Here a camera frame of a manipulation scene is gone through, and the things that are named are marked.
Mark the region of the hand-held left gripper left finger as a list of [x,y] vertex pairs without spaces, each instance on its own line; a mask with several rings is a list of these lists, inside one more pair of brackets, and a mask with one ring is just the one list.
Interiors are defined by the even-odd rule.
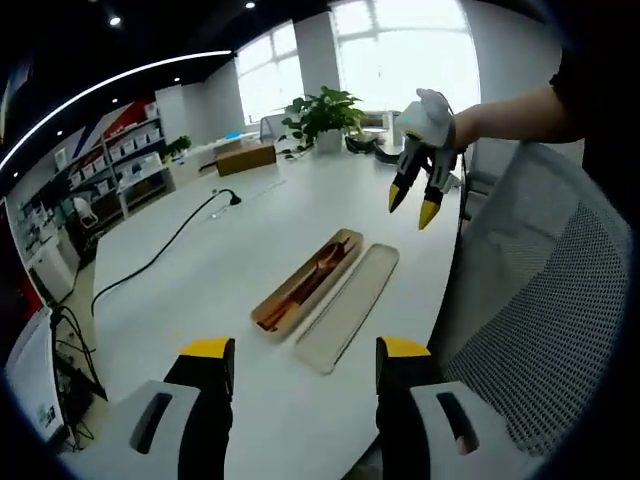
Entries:
[[69,455],[75,479],[222,479],[233,422],[235,340],[193,341],[161,381],[110,411],[100,437]]

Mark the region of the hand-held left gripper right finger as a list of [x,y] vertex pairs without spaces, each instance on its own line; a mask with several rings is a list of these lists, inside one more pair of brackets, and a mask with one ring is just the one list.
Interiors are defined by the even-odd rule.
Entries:
[[531,476],[504,418],[463,383],[440,382],[426,346],[377,338],[376,393],[384,479]]

